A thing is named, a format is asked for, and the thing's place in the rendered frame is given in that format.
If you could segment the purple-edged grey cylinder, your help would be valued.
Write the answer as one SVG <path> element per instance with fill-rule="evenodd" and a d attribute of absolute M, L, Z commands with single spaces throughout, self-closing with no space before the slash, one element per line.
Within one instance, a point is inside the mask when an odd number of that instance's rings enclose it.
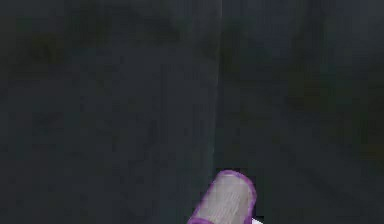
<path fill-rule="evenodd" d="M 187 224 L 252 224 L 257 193 L 252 181 L 233 171 L 219 172 Z"/>

